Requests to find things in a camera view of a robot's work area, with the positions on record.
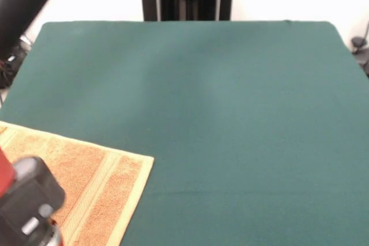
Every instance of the black cable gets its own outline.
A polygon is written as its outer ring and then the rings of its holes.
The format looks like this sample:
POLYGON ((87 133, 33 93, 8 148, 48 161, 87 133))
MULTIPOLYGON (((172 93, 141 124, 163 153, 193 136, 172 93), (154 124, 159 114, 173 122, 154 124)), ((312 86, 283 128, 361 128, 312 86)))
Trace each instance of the black cable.
POLYGON ((365 31, 365 35, 364 35, 364 41, 366 40, 367 36, 368 36, 368 33, 369 33, 369 21, 368 21, 368 24, 367 24, 367 29, 365 31))

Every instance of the orange towel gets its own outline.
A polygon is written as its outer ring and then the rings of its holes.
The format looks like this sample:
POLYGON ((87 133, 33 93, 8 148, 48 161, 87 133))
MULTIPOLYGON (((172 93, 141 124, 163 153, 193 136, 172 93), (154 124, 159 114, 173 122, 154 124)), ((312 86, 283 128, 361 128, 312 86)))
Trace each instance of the orange towel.
POLYGON ((145 187, 153 158, 0 122, 11 162, 39 156, 66 192, 54 216, 65 246, 118 246, 145 187))

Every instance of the green felt table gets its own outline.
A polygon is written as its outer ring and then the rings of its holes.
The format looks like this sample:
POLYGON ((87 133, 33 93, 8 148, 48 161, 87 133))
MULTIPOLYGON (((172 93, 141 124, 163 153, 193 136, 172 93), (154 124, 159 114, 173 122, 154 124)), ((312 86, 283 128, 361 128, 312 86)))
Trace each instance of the green felt table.
POLYGON ((369 87, 326 22, 46 24, 0 119, 146 154, 122 245, 368 245, 369 87))

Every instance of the red robot part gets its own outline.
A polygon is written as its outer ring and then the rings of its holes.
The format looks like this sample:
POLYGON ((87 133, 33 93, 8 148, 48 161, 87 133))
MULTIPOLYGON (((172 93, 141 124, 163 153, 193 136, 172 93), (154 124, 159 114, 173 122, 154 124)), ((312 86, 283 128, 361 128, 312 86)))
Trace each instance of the red robot part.
POLYGON ((12 164, 7 160, 3 150, 0 148, 0 197, 13 183, 15 174, 12 164))

